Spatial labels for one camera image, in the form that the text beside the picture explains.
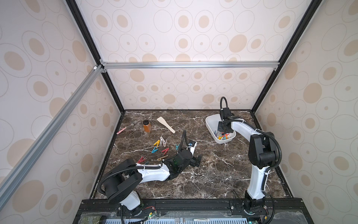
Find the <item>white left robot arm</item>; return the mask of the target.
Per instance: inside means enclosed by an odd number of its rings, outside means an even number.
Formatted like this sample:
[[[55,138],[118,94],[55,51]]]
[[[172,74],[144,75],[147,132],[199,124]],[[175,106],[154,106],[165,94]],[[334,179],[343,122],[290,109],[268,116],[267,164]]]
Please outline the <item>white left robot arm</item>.
[[[106,196],[108,203],[121,204],[130,211],[136,211],[142,207],[142,200],[135,191],[139,184],[170,181],[188,166],[199,167],[201,160],[202,155],[194,157],[188,149],[157,165],[143,165],[127,159],[102,177],[97,191]]]

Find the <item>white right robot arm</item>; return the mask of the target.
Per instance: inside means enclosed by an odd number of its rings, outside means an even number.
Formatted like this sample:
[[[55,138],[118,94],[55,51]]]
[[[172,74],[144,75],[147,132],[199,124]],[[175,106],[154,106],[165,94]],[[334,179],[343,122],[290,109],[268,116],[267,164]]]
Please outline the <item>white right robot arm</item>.
[[[252,171],[243,208],[247,213],[251,213],[256,208],[264,206],[267,196],[265,184],[270,171],[280,164],[282,151],[273,133],[254,128],[243,118],[235,116],[228,107],[220,110],[220,117],[219,132],[237,132],[249,141],[248,157],[252,164]]]

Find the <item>white plastic storage box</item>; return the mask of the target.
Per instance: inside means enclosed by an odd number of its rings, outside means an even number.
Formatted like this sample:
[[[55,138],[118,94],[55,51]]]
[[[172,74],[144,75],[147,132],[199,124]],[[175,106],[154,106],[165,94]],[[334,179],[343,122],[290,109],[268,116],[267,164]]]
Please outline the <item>white plastic storage box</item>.
[[[218,130],[221,117],[219,114],[214,114],[206,117],[206,127],[213,137],[214,141],[218,144],[224,144],[232,141],[236,137],[236,132],[224,133]]]

